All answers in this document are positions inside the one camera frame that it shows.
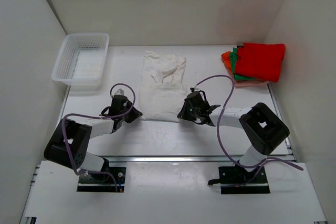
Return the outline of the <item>white t shirt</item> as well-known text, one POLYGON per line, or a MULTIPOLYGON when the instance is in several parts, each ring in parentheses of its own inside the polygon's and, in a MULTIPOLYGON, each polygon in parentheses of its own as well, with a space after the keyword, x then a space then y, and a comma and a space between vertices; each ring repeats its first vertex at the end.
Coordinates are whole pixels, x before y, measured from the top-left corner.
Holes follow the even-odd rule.
POLYGON ((187 87, 183 84, 186 58, 147 51, 143 58, 139 109, 145 121, 178 122, 187 87))

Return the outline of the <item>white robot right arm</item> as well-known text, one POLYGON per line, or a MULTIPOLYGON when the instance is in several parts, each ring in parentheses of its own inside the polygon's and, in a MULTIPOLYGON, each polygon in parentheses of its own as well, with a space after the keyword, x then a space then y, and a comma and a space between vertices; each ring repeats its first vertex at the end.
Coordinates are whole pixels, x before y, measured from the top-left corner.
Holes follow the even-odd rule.
POLYGON ((235 127, 244 130, 250 147, 237 163, 236 178, 248 182, 254 169, 268 160, 268 156, 289 136, 284 122, 264 103, 250 108, 227 108, 210 105, 204 91, 193 91, 185 99, 177 117, 198 125, 235 127))

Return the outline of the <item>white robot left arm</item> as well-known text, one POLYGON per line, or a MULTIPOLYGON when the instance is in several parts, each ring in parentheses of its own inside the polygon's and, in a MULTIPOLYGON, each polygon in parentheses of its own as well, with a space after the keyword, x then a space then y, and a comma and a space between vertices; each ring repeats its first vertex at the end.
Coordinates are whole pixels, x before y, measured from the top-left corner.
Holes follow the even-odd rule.
POLYGON ((56 127, 45 150, 44 158, 75 172, 85 171, 96 180, 109 177, 107 159, 88 152, 92 138, 116 132, 122 123, 132 123, 142 116, 124 95, 113 95, 111 105, 104 108, 98 117, 85 116, 83 122, 64 117, 56 127))

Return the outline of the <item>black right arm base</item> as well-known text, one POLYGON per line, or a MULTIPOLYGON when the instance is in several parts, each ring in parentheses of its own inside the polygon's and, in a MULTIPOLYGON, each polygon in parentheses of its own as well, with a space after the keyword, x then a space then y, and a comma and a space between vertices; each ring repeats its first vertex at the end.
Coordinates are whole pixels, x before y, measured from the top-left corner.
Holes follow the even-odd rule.
POLYGON ((240 166, 220 166, 218 174, 218 178, 209 180, 207 184, 220 184, 222 195, 270 193, 264 167, 248 172, 240 166))

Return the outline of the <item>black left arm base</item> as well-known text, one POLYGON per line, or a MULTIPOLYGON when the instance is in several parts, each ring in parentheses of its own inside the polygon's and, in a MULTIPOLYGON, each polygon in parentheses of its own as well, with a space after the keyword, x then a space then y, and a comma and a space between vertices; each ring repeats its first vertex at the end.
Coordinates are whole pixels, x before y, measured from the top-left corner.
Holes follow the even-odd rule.
POLYGON ((77 191, 91 193, 123 193, 125 186, 126 167, 109 167, 109 173, 114 180, 106 174, 90 174, 88 172, 79 176, 77 191))

